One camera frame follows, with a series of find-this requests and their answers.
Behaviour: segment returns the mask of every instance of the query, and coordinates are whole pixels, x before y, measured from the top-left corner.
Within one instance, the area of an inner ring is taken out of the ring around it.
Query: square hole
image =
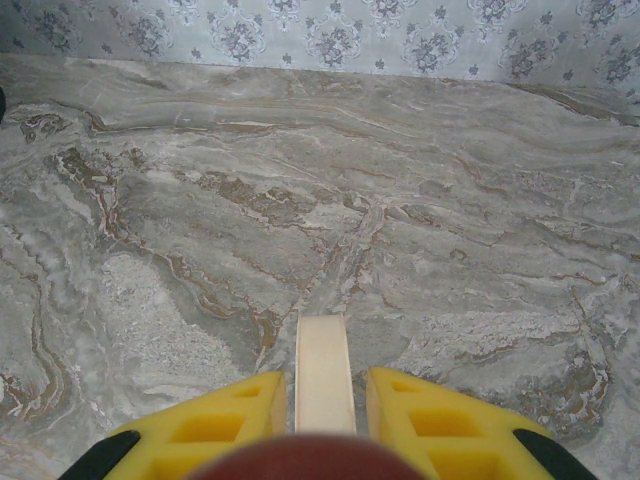
[[[420,391],[417,388],[412,387],[411,385],[407,385],[404,382],[398,382],[398,381],[391,382],[391,388],[393,388],[393,390],[396,392],[402,392],[402,393],[415,393]]]
[[[260,387],[255,386],[255,387],[246,388],[241,392],[236,393],[234,397],[253,398],[253,397],[257,397],[258,395],[260,395]]]
[[[453,409],[413,410],[409,419],[419,437],[481,437],[482,430],[463,412]]]
[[[518,477],[497,453],[429,451],[440,480],[516,480]]]
[[[174,443],[233,442],[244,423],[244,416],[198,415],[180,425],[171,438]]]

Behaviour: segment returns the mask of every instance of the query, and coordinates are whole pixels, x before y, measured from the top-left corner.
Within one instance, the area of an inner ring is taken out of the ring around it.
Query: patterned wallpaper
[[[640,0],[0,0],[0,50],[599,86],[640,105]]]

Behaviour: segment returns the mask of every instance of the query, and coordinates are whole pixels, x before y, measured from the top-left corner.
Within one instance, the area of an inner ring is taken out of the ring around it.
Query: cream rubber strip
[[[342,315],[298,320],[295,403],[296,432],[356,434],[349,347]]]

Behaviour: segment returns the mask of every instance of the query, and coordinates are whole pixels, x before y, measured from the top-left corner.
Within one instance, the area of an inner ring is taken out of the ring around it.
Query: black plastic edge
[[[140,440],[140,432],[127,430],[100,440],[71,465],[59,480],[103,480]]]
[[[514,430],[513,434],[554,480],[598,480],[554,440],[524,428]]]

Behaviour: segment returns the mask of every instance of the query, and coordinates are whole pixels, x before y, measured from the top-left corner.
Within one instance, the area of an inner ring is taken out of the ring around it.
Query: gray marble surface
[[[640,471],[640,130],[619,98],[0,56],[0,477],[292,371],[343,312],[386,365]]]

